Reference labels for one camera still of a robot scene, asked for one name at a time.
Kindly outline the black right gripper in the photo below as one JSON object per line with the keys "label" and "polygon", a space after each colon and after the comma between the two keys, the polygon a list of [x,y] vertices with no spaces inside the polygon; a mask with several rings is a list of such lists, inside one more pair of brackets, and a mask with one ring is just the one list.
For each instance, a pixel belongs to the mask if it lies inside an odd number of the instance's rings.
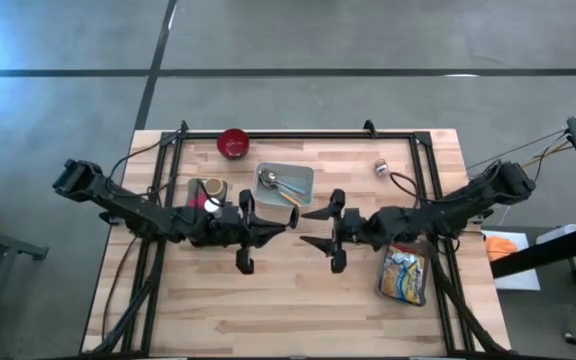
{"label": "black right gripper", "polygon": [[[326,221],[330,218],[338,218],[341,216],[344,206],[345,192],[341,189],[335,189],[332,192],[329,198],[329,203],[326,207],[304,213],[301,217],[321,221]],[[330,268],[332,273],[342,273],[345,270],[347,265],[347,254],[343,249],[341,242],[337,242],[334,239],[312,236],[301,236],[300,239],[322,251],[330,258]],[[341,241],[368,245],[372,247],[374,251],[379,251],[384,246],[383,241],[371,229],[370,224],[366,219],[360,228],[354,229],[346,227],[343,224],[343,216],[341,222]]]}

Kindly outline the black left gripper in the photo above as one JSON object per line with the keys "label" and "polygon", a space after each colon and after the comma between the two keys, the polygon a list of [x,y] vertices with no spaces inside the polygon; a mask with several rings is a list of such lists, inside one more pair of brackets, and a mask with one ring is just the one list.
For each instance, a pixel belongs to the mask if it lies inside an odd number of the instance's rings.
{"label": "black left gripper", "polygon": [[254,273],[254,260],[250,248],[261,248],[287,228],[295,229],[299,220],[299,209],[294,207],[287,223],[264,220],[256,215],[256,203],[250,190],[239,193],[239,208],[242,211],[238,224],[225,224],[220,216],[194,207],[185,207],[191,216],[189,231],[185,238],[194,247],[228,247],[239,245],[236,251],[236,267],[242,274]]}

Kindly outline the steel utensil light blue handle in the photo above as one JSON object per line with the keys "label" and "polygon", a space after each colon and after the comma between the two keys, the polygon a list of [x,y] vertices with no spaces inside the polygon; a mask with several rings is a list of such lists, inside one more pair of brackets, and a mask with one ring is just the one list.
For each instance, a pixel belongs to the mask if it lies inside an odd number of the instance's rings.
{"label": "steel utensil light blue handle", "polygon": [[294,186],[294,185],[291,185],[291,184],[288,184],[288,183],[285,183],[285,182],[282,182],[279,180],[271,180],[271,183],[272,183],[272,185],[279,186],[279,187],[282,187],[284,189],[288,189],[294,193],[304,195],[304,196],[307,195],[306,190],[299,188],[297,186]]}

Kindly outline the red bowl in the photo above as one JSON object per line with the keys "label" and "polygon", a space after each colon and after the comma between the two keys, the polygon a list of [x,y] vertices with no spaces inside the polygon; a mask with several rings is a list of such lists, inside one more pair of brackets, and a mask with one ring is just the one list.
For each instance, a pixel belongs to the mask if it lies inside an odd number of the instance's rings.
{"label": "red bowl", "polygon": [[227,159],[243,158],[249,150],[250,139],[248,134],[238,128],[223,131],[217,138],[217,149]]}

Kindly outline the orange cloth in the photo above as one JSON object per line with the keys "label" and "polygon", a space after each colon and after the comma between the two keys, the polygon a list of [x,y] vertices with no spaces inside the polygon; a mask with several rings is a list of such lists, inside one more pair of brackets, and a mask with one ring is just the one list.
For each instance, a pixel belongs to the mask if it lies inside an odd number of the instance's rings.
{"label": "orange cloth", "polygon": [[490,262],[518,252],[518,247],[509,239],[498,236],[486,236],[484,245]]}

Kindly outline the white paper sheet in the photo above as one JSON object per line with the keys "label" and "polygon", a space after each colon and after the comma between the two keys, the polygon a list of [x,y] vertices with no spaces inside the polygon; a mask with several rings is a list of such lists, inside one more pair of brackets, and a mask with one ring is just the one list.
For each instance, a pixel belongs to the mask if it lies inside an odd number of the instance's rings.
{"label": "white paper sheet", "polygon": [[[486,236],[498,236],[509,239],[518,247],[518,251],[529,247],[527,236],[524,233],[483,230],[483,234],[485,239]],[[498,290],[540,290],[539,280],[534,269],[495,278],[494,282]]]}

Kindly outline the white plastic container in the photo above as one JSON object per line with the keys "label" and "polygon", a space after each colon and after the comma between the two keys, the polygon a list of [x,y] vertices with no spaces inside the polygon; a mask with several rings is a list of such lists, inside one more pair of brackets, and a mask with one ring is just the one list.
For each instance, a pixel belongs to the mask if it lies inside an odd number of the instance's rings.
{"label": "white plastic container", "polygon": [[567,224],[561,227],[557,227],[554,230],[539,235],[536,238],[535,244],[540,245],[574,232],[576,232],[576,224]]}

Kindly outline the grey metal stand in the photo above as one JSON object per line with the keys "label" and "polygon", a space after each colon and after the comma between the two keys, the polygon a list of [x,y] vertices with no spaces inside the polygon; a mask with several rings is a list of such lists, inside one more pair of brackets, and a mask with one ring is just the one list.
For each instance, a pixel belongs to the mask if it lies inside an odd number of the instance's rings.
{"label": "grey metal stand", "polygon": [[26,241],[0,234],[0,247],[32,256],[35,260],[44,260],[48,253],[47,247],[33,245]]}

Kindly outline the black table frame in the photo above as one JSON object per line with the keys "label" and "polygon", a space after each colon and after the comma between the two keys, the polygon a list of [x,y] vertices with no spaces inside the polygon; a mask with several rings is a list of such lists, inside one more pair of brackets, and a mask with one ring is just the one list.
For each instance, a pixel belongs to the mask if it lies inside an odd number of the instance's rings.
{"label": "black table frame", "polygon": [[[181,206],[195,177],[221,178],[229,197],[253,184],[260,162],[314,170],[314,208],[341,188],[346,203],[370,215],[413,200],[373,170],[384,159],[443,195],[467,181],[454,130],[253,130],[248,154],[235,161],[217,150],[217,133],[191,130],[169,141],[162,130],[138,131],[123,170],[126,188],[163,186],[166,204]],[[187,243],[139,243],[122,226],[111,230],[82,348],[91,351],[118,321],[157,254],[164,257],[156,296],[138,312],[118,350],[166,357],[442,356],[475,350],[454,307],[434,288],[422,307],[380,297],[381,257],[347,245],[348,265],[334,274],[329,260],[301,236],[326,237],[327,222],[303,219],[251,255],[255,271],[240,273],[233,248]]]}

